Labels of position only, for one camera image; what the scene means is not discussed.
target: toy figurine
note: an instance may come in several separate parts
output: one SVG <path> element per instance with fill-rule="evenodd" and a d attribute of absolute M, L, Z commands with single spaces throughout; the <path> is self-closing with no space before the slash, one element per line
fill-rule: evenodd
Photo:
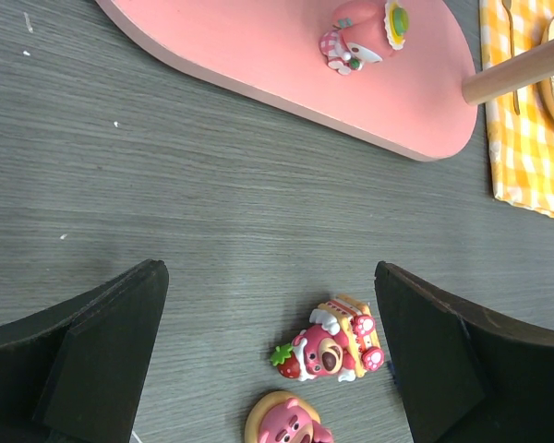
<path fill-rule="evenodd" d="M 272 354 L 271 362 L 282 376 L 300 381 L 337 376 L 339 381 L 353 381 L 383 364 L 376 320 L 368 305 L 338 295 L 314 309 L 310 322 L 313 326 Z"/>
<path fill-rule="evenodd" d="M 327 65 L 344 76 L 377 63 L 404 46 L 408 14 L 396 0 L 353 0 L 332 14 L 335 30 L 319 42 Z"/>
<path fill-rule="evenodd" d="M 291 392 L 266 395 L 248 415 L 245 443 L 332 443 L 318 413 Z"/>

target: wood grain surface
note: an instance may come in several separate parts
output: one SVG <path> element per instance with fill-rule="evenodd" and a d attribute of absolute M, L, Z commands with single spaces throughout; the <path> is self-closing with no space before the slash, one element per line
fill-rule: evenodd
<path fill-rule="evenodd" d="M 448 4 L 479 68 L 477 1 Z M 270 348 L 328 294 L 375 304 L 381 259 L 554 329 L 554 221 L 492 199 L 487 150 L 482 109 L 412 162 L 173 71 L 91 0 L 0 0 L 0 324 L 163 259 L 144 443 L 242 441 L 272 389 L 337 443 L 411 441 L 385 369 L 298 384 Z"/>

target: pink shelf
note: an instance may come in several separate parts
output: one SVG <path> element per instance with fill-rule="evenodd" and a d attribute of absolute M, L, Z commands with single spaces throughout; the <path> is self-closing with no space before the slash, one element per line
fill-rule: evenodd
<path fill-rule="evenodd" d="M 397 56 L 343 77 L 319 37 L 344 0 L 97 0 L 132 40 L 193 77 L 407 157 L 459 152 L 476 108 L 465 38 L 442 0 L 403 0 L 411 28 Z"/>

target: bear nose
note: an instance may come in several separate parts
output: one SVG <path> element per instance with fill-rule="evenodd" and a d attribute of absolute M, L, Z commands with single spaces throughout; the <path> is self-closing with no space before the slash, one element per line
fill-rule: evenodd
<path fill-rule="evenodd" d="M 331 352 L 326 352 L 322 355 L 322 364 L 324 369 L 332 371 L 336 367 L 336 355 Z"/>

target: white line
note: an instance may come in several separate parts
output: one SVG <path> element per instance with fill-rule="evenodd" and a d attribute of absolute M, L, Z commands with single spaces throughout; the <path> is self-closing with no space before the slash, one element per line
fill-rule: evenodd
<path fill-rule="evenodd" d="M 25 12 L 24 14 L 25 14 L 25 23 L 27 23 L 27 29 L 28 29 L 29 32 L 32 34 L 32 33 L 33 33 L 33 27 L 30 25 L 30 17 L 29 17 L 29 14 L 27 14 L 26 12 Z"/>
<path fill-rule="evenodd" d="M 144 443 L 143 441 L 141 441 L 139 439 L 138 434 L 136 434 L 136 431 L 132 430 L 131 435 L 134 437 L 134 439 L 136 439 L 138 441 L 138 443 Z"/>

